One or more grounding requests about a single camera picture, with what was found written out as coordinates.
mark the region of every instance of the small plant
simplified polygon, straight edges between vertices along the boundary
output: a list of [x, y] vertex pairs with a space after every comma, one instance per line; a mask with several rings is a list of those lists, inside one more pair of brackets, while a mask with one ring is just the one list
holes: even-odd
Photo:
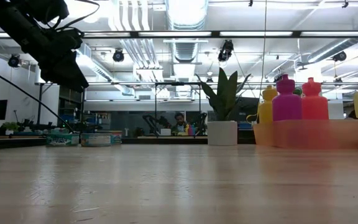
[[10, 131], [17, 131], [19, 129], [19, 125], [16, 122], [5, 122], [2, 124], [2, 127]]
[[209, 105], [213, 108], [218, 121], [230, 121], [231, 112], [238, 102], [236, 94], [242, 90], [242, 87], [248, 80], [251, 74], [247, 75], [244, 81], [237, 85], [237, 72], [234, 72], [229, 79], [222, 68], [219, 68], [218, 90], [217, 93], [205, 82], [201, 82], [201, 87], [204, 93], [208, 96]]

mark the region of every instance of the desk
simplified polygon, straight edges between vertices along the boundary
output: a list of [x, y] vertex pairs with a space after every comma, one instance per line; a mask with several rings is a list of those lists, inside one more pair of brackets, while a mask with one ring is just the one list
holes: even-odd
[[2, 149], [0, 223], [358, 223], [358, 149]]

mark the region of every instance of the red bottle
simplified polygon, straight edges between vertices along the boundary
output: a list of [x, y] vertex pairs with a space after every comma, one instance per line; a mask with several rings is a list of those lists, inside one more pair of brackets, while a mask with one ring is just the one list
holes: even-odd
[[329, 119], [327, 98], [319, 96], [321, 83], [309, 78], [302, 91], [306, 95], [302, 98], [302, 119]]

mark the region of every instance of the magenta bottle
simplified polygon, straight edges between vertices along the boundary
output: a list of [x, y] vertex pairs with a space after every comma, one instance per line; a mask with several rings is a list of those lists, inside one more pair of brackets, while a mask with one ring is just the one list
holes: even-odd
[[295, 89], [295, 81], [288, 79], [284, 74], [283, 78], [277, 82], [277, 91], [280, 93], [273, 98], [273, 121], [286, 119], [302, 119], [301, 97], [292, 92]]

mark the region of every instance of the green object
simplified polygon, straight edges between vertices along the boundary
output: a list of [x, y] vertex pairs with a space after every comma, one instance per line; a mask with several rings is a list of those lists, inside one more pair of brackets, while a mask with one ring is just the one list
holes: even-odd
[[49, 146], [77, 146], [80, 143], [79, 134], [48, 134]]
[[295, 88], [295, 90], [292, 93], [295, 94], [295, 95], [300, 96], [300, 95], [302, 95], [302, 89], [301, 88]]
[[10, 130], [10, 131], [18, 131], [19, 130], [19, 125], [17, 125], [16, 122], [5, 122], [2, 124], [1, 127], [6, 128], [7, 130]]
[[213, 89], [207, 83], [202, 82], [197, 75], [204, 93], [208, 96], [209, 105], [213, 108], [218, 121], [230, 120], [231, 111], [234, 109], [239, 99], [236, 99], [236, 94], [242, 90], [242, 87], [250, 76], [251, 74], [246, 76], [245, 80], [237, 85], [237, 72], [234, 72], [229, 79], [227, 79], [224, 70], [219, 68], [218, 90], [217, 94], [215, 94]]

